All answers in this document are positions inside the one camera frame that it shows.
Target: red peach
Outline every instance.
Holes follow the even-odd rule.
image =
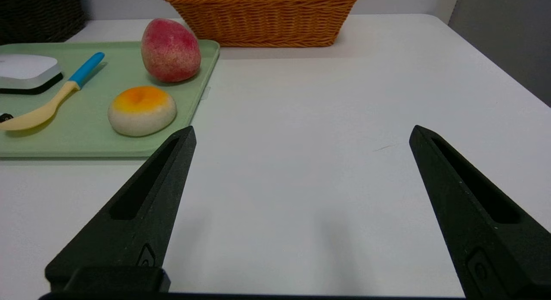
[[[142,37],[145,69],[164,83],[194,76],[201,66],[199,43],[193,33],[173,20],[153,19]]]

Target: white wall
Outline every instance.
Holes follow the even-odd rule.
[[[435,14],[440,0],[358,0],[354,14]],[[177,18],[177,12],[163,0],[83,0],[90,19]]]

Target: light green tray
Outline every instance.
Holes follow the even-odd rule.
[[[83,89],[61,106],[53,120],[24,131],[0,131],[0,157],[147,157],[174,131],[189,125],[218,59],[220,45],[199,41],[201,70],[179,84],[161,84],[146,72],[140,42],[28,43],[0,46],[0,53],[30,53],[54,57],[63,80],[36,96],[0,94],[0,114],[25,114],[43,105],[91,55],[105,53]],[[116,133],[107,118],[109,104],[120,92],[136,86],[158,86],[173,96],[175,120],[165,129],[144,137]]]

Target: black object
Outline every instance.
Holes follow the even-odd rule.
[[[467,298],[551,298],[551,235],[435,132],[409,139]]]
[[[12,119],[13,116],[11,114],[4,113],[0,115],[0,122],[5,122],[6,120]]]
[[[172,134],[47,265],[51,290],[166,291],[160,267],[194,150],[193,127]]]
[[[415,126],[410,146],[467,298],[551,299],[551,235],[438,134]],[[194,148],[191,127],[165,141],[47,266],[41,300],[414,299],[158,292]]]
[[[0,0],[0,45],[63,42],[85,21],[80,0]]]
[[[49,90],[53,85],[57,84],[60,80],[63,80],[63,73],[59,73],[56,76],[54,76],[51,80],[48,80],[44,84],[36,87],[31,88],[28,90],[16,90],[16,89],[6,89],[6,88],[0,88],[0,93],[9,93],[9,94],[39,94],[43,93],[46,90]]]

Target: spoon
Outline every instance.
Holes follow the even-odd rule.
[[[80,90],[83,86],[83,80],[88,74],[102,61],[105,57],[104,53],[95,53],[86,61],[77,72],[69,78],[61,89],[43,106],[40,106],[34,111],[28,112],[25,115],[17,116],[0,123],[0,130],[14,131],[25,130],[38,126],[39,124],[49,120],[56,113],[57,107],[63,99],[73,92]]]

